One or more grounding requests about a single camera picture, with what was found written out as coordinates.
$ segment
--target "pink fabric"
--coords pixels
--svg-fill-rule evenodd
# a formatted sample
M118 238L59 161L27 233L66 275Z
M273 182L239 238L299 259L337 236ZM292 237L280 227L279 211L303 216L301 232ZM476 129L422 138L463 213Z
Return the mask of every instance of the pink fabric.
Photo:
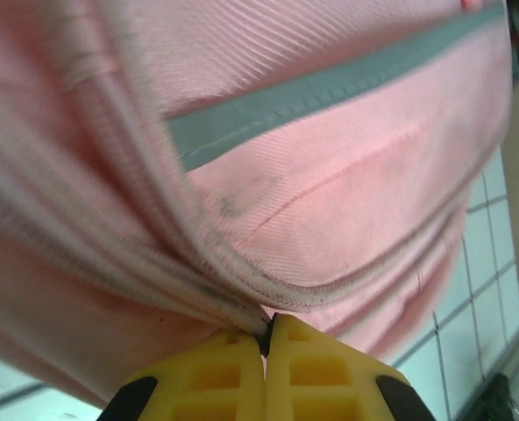
M504 135L506 24L190 172L163 118L476 7L0 0L0 357L103 404L274 309L392 353L440 297Z

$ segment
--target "tile grout line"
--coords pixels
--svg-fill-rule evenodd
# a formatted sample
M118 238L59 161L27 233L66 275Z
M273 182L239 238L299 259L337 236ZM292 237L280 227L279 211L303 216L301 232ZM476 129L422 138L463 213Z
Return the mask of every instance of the tile grout line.
M486 199L486 202L478 203L478 204L472 206L471 208L466 209L466 214L470 215L470 214L476 213L477 211L482 211L482 210L486 209L486 207L488 207L488 206L493 206L495 204L504 202L505 200L507 200L507 198L508 198L507 195L501 195L501 196L497 196L491 200Z
M33 394L39 393L41 390L48 389L45 383L36 382L34 384L24 386L21 389L13 390L12 392L0 396L0 410L10 404L14 404L19 400L29 397Z
M435 313L433 313L433 321L435 322L435 327L437 327L437 317ZM441 349L441 339L438 336L438 331L435 331L435 341L437 342L437 351L438 351L438 365L441 370L441 382L443 383L443 395L444 395L444 406L446 408L446 417L448 419L451 418L451 408L449 405L449 394L446 388L446 375L444 374L444 363L443 363L443 350Z
M505 311L503 309L503 301L501 300L501 286L499 284L499 266L497 262L497 249L495 247L495 237L494 237L494 226L491 220L491 210L489 209L489 194L487 193L487 183L484 182L486 198L487 198L487 223L489 225L489 238L491 240L491 247L494 250L494 268L495 268L495 287L497 288L497 301L499 302L499 310L501 312L501 327L503 330L503 341L505 342L505 346L508 345L507 341L507 324L505 322Z
M484 379L484 363L481 360L480 338L478 337L478 320L476 318L476 309L473 304L473 288L472 288L472 279L470 276L470 264L468 263L468 252L466 250L466 239L462 239L462 251L464 252L464 262L466 264L468 288L470 290L470 307L472 309L473 336L476 341L476 348L478 350L478 364L480 365L481 378Z
M486 180L484 178L484 175L483 175L483 171L480 171L480 176L476 178L475 182L474 182L474 185L472 187L472 194L471 194L471 198L470 200L472 201L473 199L473 192L474 192L474 189L476 188L476 185L478 184L478 178L480 178L481 180L481 186L482 186L482 189L484 190L484 200L483 202L481 203L478 203L478 204L470 204L469 207L466 208L466 214L469 214L469 213L473 213L475 211L479 211L480 209L483 208L483 206L487 203L487 196L486 196Z
M487 280L487 282L485 284L483 284L481 287L479 287L476 290L476 293L473 294L473 298L478 298L484 291L486 291L489 287L491 287L494 284L496 278L501 278L514 265L515 265L514 260L512 260L507 265L505 265L495 276L491 277L489 280ZM469 293L469 297L466 300L464 300L462 303L460 303L456 309L451 311L451 313L446 318L444 318L440 322L438 322L438 318L437 318L437 330L438 331L443 330L454 318L456 318L456 316L458 314L460 314L462 311L464 311L470 304L471 299L472 299L471 293Z
M409 360L414 353L419 351L423 345L427 344L436 334L436 330L427 333L425 336L419 339L408 351L406 351L404 355L402 355L398 360L394 361L392 367L397 369L401 364Z

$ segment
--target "stain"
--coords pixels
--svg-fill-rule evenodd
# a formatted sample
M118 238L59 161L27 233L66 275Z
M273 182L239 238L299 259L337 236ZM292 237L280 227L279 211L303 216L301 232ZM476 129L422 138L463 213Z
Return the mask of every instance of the stain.
M234 205L234 201L229 199L228 197L221 197L220 208L220 213L222 217L234 218L237 216L237 210L236 206Z

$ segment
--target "pink backpack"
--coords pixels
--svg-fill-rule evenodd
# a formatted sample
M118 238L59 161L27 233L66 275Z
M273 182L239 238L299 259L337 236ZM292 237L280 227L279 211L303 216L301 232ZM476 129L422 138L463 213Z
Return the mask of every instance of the pink backpack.
M0 0L0 358L103 404L275 310L390 355L511 89L498 2Z

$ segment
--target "black rubber pad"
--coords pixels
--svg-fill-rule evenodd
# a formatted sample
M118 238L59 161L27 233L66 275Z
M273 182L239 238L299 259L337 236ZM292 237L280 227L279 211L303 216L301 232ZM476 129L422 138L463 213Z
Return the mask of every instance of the black rubber pad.
M269 355L269 348L271 347L271 335L274 333L275 326L275 318L277 317L277 313L271 318L269 325L267 325L267 330L261 338L256 338L259 345L259 351L264 357Z
M143 377L125 384L113 396L97 421L137 421L157 384L158 380L154 377Z
M416 390L389 375L376 378L384 400L395 421L436 421Z

